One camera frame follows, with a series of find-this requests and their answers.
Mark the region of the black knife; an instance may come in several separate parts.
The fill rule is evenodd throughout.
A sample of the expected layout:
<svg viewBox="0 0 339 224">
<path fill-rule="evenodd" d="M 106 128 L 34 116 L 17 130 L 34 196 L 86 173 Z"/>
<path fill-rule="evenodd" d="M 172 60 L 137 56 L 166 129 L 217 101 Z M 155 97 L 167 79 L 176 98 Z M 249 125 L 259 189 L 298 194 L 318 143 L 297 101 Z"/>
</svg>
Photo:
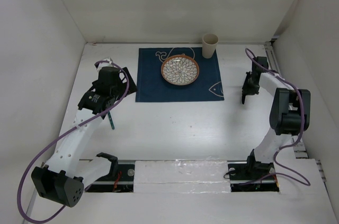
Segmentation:
<svg viewBox="0 0 339 224">
<path fill-rule="evenodd" d="M 242 98 L 241 98 L 242 105 L 245 104 L 246 96 L 247 96 L 247 94 L 242 94 Z"/>
</svg>

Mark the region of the floral plate with orange rim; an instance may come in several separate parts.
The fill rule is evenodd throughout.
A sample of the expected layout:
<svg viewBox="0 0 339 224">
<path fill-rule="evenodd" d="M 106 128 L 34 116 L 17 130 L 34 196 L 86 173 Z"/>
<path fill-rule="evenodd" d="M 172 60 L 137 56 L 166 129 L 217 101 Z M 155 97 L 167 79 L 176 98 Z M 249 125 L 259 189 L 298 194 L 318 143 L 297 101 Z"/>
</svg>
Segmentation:
<svg viewBox="0 0 339 224">
<path fill-rule="evenodd" d="M 174 55 L 163 62 L 160 72 L 168 83 L 185 86 L 198 78 L 200 70 L 193 58 L 186 55 Z"/>
</svg>

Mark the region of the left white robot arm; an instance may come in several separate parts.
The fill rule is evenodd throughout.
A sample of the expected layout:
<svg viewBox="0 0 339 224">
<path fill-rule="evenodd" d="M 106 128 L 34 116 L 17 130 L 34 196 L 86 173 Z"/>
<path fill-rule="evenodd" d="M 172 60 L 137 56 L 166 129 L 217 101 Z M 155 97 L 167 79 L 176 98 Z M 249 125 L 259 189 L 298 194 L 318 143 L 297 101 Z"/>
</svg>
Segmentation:
<svg viewBox="0 0 339 224">
<path fill-rule="evenodd" d="M 111 109 L 123 97 L 135 93 L 137 87 L 126 67 L 105 66 L 98 79 L 83 95 L 73 120 L 73 131 L 66 135 L 44 167 L 35 167 L 31 178 L 38 194 L 67 207 L 74 207 L 85 188 L 101 177 L 114 179 L 118 174 L 118 159 L 99 153 L 77 169 L 80 157 L 95 130 Z"/>
</svg>

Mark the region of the fork with green handle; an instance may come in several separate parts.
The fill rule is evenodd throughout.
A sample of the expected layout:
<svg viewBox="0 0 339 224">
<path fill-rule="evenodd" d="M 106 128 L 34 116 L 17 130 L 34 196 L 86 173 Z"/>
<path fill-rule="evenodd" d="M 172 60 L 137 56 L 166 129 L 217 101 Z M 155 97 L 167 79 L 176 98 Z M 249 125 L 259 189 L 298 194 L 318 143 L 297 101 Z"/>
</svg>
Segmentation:
<svg viewBox="0 0 339 224">
<path fill-rule="evenodd" d="M 108 119 L 109 119 L 109 122 L 110 122 L 111 129 L 114 130 L 115 126 L 114 126 L 114 122 L 113 122 L 113 119 L 112 119 L 111 112 L 108 112 L 107 116 L 108 116 Z"/>
</svg>

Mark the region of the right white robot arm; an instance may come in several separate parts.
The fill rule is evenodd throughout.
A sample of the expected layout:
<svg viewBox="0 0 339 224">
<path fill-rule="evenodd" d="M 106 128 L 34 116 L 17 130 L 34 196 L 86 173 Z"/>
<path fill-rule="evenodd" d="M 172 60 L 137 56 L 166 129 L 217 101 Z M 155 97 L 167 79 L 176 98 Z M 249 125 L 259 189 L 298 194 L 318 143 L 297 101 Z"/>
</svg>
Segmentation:
<svg viewBox="0 0 339 224">
<path fill-rule="evenodd" d="M 298 136 L 297 142 L 301 140 L 310 124 L 311 92 L 297 89 L 278 73 L 269 70 L 267 58 L 254 56 L 250 59 L 252 70 L 246 73 L 242 104 L 247 96 L 258 94 L 260 88 L 273 97 L 269 115 L 270 129 L 262 142 L 251 151 L 242 168 L 242 173 L 248 180 L 255 180 L 268 177 L 278 152 L 294 145 L 285 145 L 290 136 Z"/>
</svg>

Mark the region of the beige paper cup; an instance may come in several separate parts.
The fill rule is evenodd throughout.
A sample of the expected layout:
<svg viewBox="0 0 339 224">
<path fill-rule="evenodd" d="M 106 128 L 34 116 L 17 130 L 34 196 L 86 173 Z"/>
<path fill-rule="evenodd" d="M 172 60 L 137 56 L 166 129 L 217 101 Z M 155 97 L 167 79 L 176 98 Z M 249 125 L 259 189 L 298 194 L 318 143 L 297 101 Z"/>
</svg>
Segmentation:
<svg viewBox="0 0 339 224">
<path fill-rule="evenodd" d="M 218 42 L 219 38 L 215 34 L 205 34 L 202 37 L 202 56 L 206 59 L 211 58 L 216 50 Z"/>
</svg>

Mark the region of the dark blue printed cloth napkin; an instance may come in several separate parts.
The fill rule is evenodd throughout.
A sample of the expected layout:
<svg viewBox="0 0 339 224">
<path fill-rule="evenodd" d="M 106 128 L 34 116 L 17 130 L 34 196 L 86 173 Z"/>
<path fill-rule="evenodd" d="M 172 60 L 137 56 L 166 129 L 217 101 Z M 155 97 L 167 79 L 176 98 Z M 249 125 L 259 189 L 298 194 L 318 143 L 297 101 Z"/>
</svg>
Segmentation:
<svg viewBox="0 0 339 224">
<path fill-rule="evenodd" d="M 186 55 L 197 62 L 199 75 L 193 83 L 177 86 L 162 76 L 163 62 L 175 55 Z M 206 59 L 201 47 L 140 48 L 137 89 L 136 102 L 223 101 L 217 53 Z"/>
</svg>

